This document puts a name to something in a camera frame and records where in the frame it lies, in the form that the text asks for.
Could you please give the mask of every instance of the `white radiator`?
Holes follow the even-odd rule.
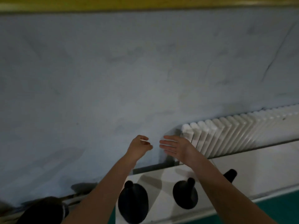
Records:
[[[299,105],[184,124],[181,136],[207,158],[299,139]]]

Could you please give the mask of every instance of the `right hand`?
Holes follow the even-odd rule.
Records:
[[[177,135],[166,135],[164,138],[167,140],[160,140],[160,144],[163,144],[160,148],[164,149],[166,154],[177,158],[189,167],[193,166],[194,162],[198,162],[198,156],[201,154],[187,139]]]

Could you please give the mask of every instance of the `left hand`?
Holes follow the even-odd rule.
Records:
[[[132,140],[125,156],[129,157],[132,161],[137,162],[144,154],[152,149],[152,145],[149,142],[142,140],[148,140],[148,137],[138,135]]]

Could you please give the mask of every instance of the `green floor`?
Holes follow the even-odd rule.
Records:
[[[279,224],[299,223],[299,191],[265,200],[257,205]],[[109,224],[113,223],[115,223],[115,209],[109,220]],[[218,215],[213,215],[186,224],[218,223],[222,223]]]

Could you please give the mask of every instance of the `hand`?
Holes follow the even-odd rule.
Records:
[[[198,161],[198,156],[200,152],[185,138],[179,137],[177,135],[166,135],[165,139],[173,140],[160,140],[160,148],[164,149],[164,152],[174,158],[177,158],[182,163],[191,167],[194,162]]]
[[[148,137],[138,135],[132,140],[125,156],[129,157],[132,161],[137,162],[144,154],[152,149],[152,145],[149,142],[142,140],[148,140]]]

